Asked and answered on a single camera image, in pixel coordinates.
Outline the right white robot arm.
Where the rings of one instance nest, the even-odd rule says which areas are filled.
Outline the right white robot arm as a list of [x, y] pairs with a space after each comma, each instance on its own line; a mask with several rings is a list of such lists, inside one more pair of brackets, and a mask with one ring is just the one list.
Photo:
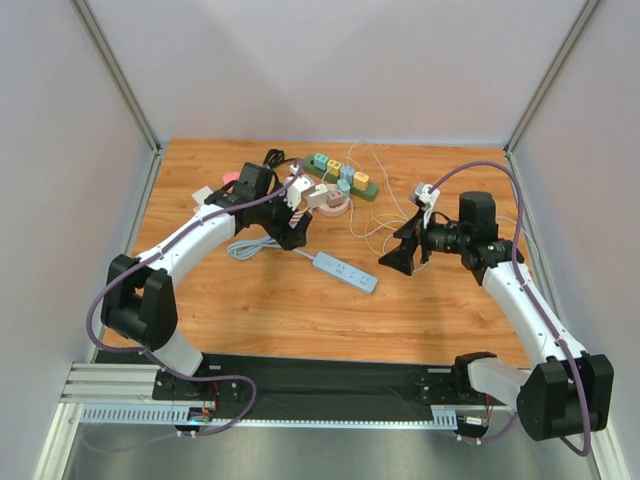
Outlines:
[[511, 323], [531, 365], [524, 372], [488, 352], [463, 355], [454, 363], [459, 387], [513, 408], [536, 441], [603, 430], [614, 379], [609, 359], [589, 354], [561, 325], [515, 242], [499, 237], [491, 194], [462, 193], [458, 219], [444, 223], [436, 220], [438, 198], [434, 187], [416, 186], [410, 199], [418, 210], [395, 232], [400, 243], [379, 264], [412, 275], [416, 252], [421, 264], [434, 253], [459, 256]]

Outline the light blue power strip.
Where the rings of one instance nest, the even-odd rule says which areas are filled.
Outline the light blue power strip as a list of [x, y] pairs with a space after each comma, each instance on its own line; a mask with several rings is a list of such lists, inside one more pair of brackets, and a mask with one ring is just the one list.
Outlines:
[[[271, 237], [263, 236], [258, 239], [233, 242], [227, 247], [227, 255], [235, 260], [247, 261], [265, 249], [281, 250], [282, 247]], [[294, 248], [292, 252], [310, 260], [316, 270], [363, 294], [373, 294], [378, 285], [378, 279], [375, 276], [325, 252], [310, 254], [299, 248]]]

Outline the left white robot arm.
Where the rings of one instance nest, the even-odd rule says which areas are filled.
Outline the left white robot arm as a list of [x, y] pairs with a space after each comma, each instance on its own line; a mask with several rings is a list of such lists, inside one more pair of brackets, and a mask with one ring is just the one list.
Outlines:
[[306, 245], [311, 213], [291, 221], [306, 189], [303, 162], [291, 168], [291, 177], [280, 182], [274, 170], [245, 164], [238, 180], [210, 194], [168, 238], [137, 257], [114, 258], [88, 315], [133, 341], [130, 352], [150, 353], [176, 376], [203, 371], [203, 354], [177, 328], [175, 289], [211, 251], [252, 225], [284, 250]]

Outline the white charger plug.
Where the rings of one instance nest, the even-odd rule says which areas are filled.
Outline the white charger plug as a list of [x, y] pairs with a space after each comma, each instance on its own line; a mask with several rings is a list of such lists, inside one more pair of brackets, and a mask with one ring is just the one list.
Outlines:
[[197, 206], [202, 206], [205, 200], [213, 193], [213, 190], [209, 186], [204, 186], [195, 191], [191, 197]]

